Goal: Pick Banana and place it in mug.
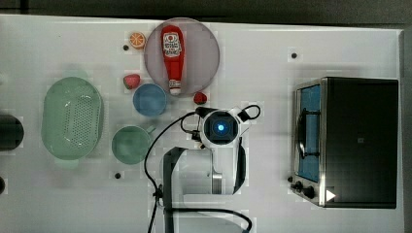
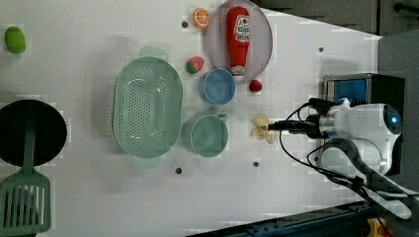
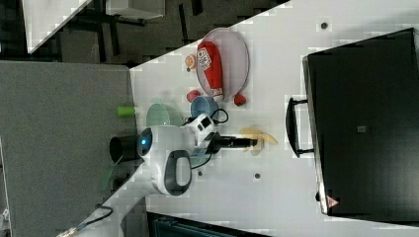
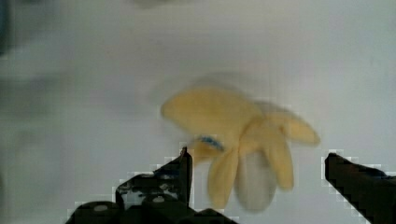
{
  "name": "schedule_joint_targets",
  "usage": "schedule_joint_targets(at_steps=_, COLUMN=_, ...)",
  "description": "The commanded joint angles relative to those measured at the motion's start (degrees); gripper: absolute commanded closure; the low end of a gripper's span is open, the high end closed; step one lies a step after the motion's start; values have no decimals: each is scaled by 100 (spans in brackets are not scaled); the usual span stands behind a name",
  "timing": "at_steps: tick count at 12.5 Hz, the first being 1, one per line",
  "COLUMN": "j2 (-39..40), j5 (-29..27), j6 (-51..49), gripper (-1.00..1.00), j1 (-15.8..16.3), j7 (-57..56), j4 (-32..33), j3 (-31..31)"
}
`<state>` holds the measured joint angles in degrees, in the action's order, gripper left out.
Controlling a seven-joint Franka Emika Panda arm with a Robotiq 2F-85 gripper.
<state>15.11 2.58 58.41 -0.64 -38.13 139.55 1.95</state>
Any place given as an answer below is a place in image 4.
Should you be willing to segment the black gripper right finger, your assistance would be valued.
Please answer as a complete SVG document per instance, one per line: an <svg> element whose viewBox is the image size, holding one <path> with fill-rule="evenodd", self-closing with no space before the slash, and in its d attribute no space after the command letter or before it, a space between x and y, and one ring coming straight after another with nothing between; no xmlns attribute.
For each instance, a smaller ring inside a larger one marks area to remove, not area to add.
<svg viewBox="0 0 396 224"><path fill-rule="evenodd" d="M371 224L395 224L395 177L330 153L326 180Z"/></svg>

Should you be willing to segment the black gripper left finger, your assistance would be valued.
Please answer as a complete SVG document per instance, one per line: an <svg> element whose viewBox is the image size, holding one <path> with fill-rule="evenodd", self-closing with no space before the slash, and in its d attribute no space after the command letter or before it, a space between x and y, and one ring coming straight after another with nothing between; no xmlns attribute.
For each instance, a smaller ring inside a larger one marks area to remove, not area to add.
<svg viewBox="0 0 396 224"><path fill-rule="evenodd" d="M189 203L191 195L192 157L183 147L179 156L150 174L135 175L115 191L116 204L127 210L148 198L170 196Z"/></svg>

